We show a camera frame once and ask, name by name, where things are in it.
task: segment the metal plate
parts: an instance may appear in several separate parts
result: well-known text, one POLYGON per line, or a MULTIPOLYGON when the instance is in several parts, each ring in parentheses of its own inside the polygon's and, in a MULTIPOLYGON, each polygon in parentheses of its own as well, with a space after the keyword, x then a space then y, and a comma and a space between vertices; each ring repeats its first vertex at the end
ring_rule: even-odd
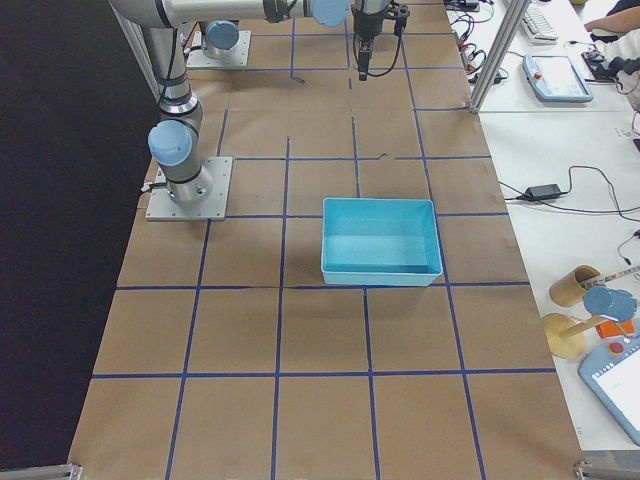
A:
MULTIPOLYGON (((187 69, 189 70, 233 70, 247 68, 249 61, 249 45, 251 43, 251 32, 241 30, 238 43, 231 49, 224 52, 220 58, 207 57, 202 50, 194 50, 189 54, 187 69)), ((202 34, 196 32, 193 35, 192 46, 202 44, 202 34)))
MULTIPOLYGON (((185 221, 185 220, 224 220, 227 213, 229 185, 233 157, 209 157, 202 160, 213 178, 213 187, 207 197, 197 203, 178 205, 165 188, 156 188, 151 192, 147 207, 147 220, 150 221, 185 221)), ((165 182, 164 173, 158 169, 155 182, 165 182)))

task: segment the tablet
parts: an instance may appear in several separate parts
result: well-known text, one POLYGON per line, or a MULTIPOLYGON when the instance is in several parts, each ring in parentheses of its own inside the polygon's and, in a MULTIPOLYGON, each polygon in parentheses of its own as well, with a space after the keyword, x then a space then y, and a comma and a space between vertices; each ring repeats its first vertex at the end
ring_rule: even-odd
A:
POLYGON ((533 92, 543 102, 593 100, 593 93, 566 55, 525 55, 522 68, 533 92))
POLYGON ((600 345, 584 358, 578 374, 640 445, 640 337, 600 345))

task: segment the light blue rectangular tray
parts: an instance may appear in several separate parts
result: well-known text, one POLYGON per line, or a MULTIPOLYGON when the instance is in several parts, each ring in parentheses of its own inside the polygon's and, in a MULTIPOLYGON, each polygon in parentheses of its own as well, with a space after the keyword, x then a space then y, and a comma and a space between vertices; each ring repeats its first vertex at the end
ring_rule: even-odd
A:
POLYGON ((429 285, 442 274, 433 203, 325 198, 321 263, 328 284, 429 285))

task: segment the black curtain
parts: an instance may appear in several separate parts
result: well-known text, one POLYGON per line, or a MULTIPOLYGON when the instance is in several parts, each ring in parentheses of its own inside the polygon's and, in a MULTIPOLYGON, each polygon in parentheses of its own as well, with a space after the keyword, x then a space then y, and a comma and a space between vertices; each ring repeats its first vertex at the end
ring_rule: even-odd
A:
POLYGON ((66 463, 150 155, 106 0, 0 2, 0 469, 66 463))

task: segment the white keyboard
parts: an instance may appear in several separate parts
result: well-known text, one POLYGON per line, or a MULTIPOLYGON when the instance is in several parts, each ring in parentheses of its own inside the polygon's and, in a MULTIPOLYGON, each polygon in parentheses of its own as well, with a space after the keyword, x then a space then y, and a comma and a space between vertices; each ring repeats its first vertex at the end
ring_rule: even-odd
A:
POLYGON ((522 30, 532 45, 553 45, 558 43, 558 34, 542 14, 541 8, 530 3, 522 17, 522 30))

